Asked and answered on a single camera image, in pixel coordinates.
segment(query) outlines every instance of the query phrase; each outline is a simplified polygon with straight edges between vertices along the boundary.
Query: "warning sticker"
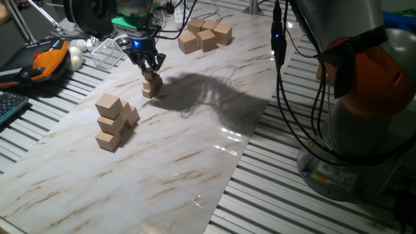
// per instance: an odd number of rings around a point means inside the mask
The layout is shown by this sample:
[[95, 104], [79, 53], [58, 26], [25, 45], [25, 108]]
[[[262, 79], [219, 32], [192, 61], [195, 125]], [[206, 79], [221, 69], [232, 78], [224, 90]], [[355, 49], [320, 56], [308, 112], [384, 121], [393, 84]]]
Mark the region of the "warning sticker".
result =
[[345, 172], [338, 168], [319, 162], [313, 177], [325, 185], [342, 191], [350, 192], [354, 187], [358, 173]]
[[318, 171], [316, 171], [313, 174], [313, 177], [315, 179], [319, 180], [320, 182], [324, 183], [325, 185], [328, 183], [328, 180], [329, 180], [328, 176], [325, 176], [324, 174], [322, 174], [322, 173], [320, 173]]

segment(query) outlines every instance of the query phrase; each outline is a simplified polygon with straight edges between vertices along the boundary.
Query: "wooden cube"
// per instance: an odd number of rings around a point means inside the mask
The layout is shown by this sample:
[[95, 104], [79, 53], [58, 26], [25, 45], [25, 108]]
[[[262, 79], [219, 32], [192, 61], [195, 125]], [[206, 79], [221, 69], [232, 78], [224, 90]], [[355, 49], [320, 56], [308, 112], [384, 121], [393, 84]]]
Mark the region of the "wooden cube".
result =
[[104, 94], [100, 97], [96, 102], [96, 107], [101, 116], [109, 118], [110, 120], [115, 120], [118, 114], [123, 110], [120, 98], [110, 94]]
[[0, 234], [9, 234], [6, 230], [0, 227]]
[[154, 81], [143, 81], [143, 89], [152, 90], [155, 88], [155, 82]]
[[215, 35], [211, 30], [205, 30], [196, 34], [198, 45], [203, 52], [211, 51], [217, 48]]
[[228, 25], [219, 24], [214, 29], [216, 42], [221, 45], [228, 46], [233, 39], [233, 27]]
[[205, 23], [205, 20], [194, 18], [188, 23], [188, 30], [195, 36], [201, 31], [201, 26]]
[[120, 132], [124, 126], [122, 115], [119, 114], [115, 120], [100, 116], [97, 120], [99, 127], [104, 133], [115, 135]]
[[123, 105], [123, 110], [121, 111], [120, 115], [123, 118], [123, 122], [127, 120], [127, 118], [130, 116], [130, 104], [127, 101], [121, 100]]
[[143, 97], [145, 97], [145, 98], [152, 98], [153, 97], [154, 90], [146, 90], [146, 89], [143, 89], [142, 90], [142, 93], [143, 93]]
[[186, 55], [199, 49], [196, 36], [192, 32], [181, 34], [181, 36], [177, 39], [177, 42], [179, 44], [179, 48]]
[[150, 68], [146, 68], [146, 70], [144, 71], [144, 79], [147, 81], [152, 81], [153, 78], [151, 77], [151, 69]]
[[130, 109], [131, 109], [131, 114], [124, 123], [128, 127], [134, 126], [140, 119], [140, 116], [138, 115], [136, 107], [130, 107]]
[[214, 31], [214, 29], [216, 28], [216, 26], [218, 26], [218, 24], [220, 24], [217, 21], [212, 21], [212, 20], [207, 20], [205, 23], [203, 23], [203, 25], [201, 26], [201, 31], [204, 30], [211, 30]]
[[110, 135], [100, 131], [96, 136], [97, 143], [101, 149], [114, 152], [117, 149], [118, 144], [122, 141], [120, 133]]

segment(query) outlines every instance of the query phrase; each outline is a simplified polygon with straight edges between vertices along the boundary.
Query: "yellow label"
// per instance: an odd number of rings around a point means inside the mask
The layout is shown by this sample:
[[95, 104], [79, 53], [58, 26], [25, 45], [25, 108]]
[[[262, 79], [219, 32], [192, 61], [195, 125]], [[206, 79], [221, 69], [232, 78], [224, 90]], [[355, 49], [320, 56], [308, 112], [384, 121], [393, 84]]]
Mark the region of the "yellow label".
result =
[[316, 171], [313, 174], [313, 177], [315, 179], [319, 180], [320, 182], [324, 183], [325, 185], [328, 183], [328, 180], [329, 180], [328, 176], [326, 176], [326, 175], [324, 175], [324, 174], [322, 174], [322, 173], [320, 173], [318, 171]]

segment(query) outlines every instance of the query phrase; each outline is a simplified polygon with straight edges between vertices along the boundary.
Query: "keyboard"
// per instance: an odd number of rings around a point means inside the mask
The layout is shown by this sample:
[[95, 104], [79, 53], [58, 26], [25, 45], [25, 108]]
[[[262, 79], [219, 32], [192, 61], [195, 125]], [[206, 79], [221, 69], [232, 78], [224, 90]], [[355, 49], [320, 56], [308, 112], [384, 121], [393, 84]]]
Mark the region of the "keyboard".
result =
[[17, 113], [29, 102], [29, 98], [11, 92], [0, 95], [0, 125], [5, 123], [13, 114]]

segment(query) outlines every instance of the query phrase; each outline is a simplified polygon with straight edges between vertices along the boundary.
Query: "blue object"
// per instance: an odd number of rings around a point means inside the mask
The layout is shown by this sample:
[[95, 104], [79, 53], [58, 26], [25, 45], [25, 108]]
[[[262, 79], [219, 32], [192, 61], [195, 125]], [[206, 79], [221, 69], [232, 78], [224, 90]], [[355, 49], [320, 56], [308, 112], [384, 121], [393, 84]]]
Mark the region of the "blue object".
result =
[[0, 125], [5, 123], [13, 114], [17, 113], [29, 102], [28, 97], [5, 92], [0, 95]]
[[140, 42], [139, 41], [133, 40], [133, 43], [135, 44], [135, 48], [138, 48], [140, 46]]
[[383, 19], [386, 29], [401, 29], [416, 34], [415, 16], [397, 16], [392, 13], [383, 12]]

